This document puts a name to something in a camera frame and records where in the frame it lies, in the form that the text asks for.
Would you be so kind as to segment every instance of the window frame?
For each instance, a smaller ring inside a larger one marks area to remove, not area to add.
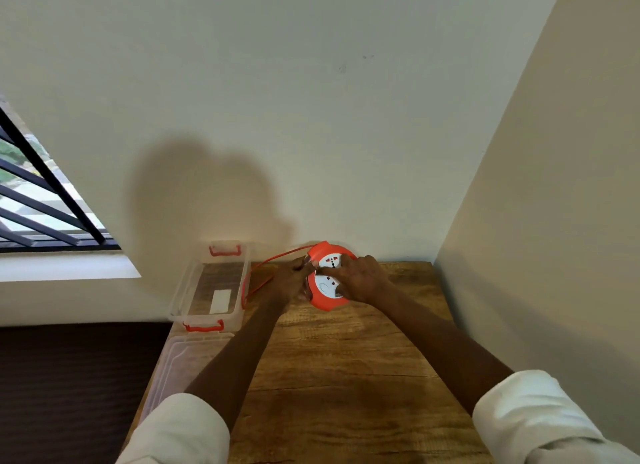
[[[77,230],[74,231],[60,231],[7,209],[0,208],[0,217],[33,230],[33,234],[23,234],[22,232],[16,234],[9,229],[5,229],[6,226],[3,225],[0,219],[0,238],[7,240],[0,241],[0,254],[120,250],[120,246],[105,229],[99,229],[92,223],[76,200],[67,192],[51,169],[47,167],[45,161],[33,146],[29,144],[29,141],[22,135],[22,132],[15,126],[2,107],[0,107],[0,142],[8,142],[22,152],[27,160],[31,162],[31,165],[40,173],[41,177],[1,158],[0,169],[57,194],[75,217],[37,199],[15,192],[7,186],[0,185],[0,195],[20,202],[29,208],[36,209],[77,228]]]

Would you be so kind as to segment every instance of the person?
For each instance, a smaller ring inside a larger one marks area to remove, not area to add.
[[[271,332],[293,298],[309,300],[306,279],[314,270],[304,258],[280,266],[257,293],[260,305],[249,321],[184,393],[147,416],[117,464],[226,462],[230,431]],[[317,272],[337,279],[339,294],[375,307],[404,332],[472,416],[496,462],[640,463],[606,440],[556,379],[544,371],[512,371],[395,287],[373,257],[342,257],[340,267]]]

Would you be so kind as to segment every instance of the brown carpet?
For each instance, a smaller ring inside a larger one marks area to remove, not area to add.
[[[0,462],[113,463],[170,328],[0,328]]]

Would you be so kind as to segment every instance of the window sill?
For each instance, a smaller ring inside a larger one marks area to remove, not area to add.
[[[139,278],[121,251],[7,253],[0,256],[0,282]]]

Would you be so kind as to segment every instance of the white card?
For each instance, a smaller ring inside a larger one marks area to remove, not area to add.
[[[211,299],[211,309],[209,309],[209,314],[224,314],[229,310],[230,300],[231,289],[214,290],[213,299]]]

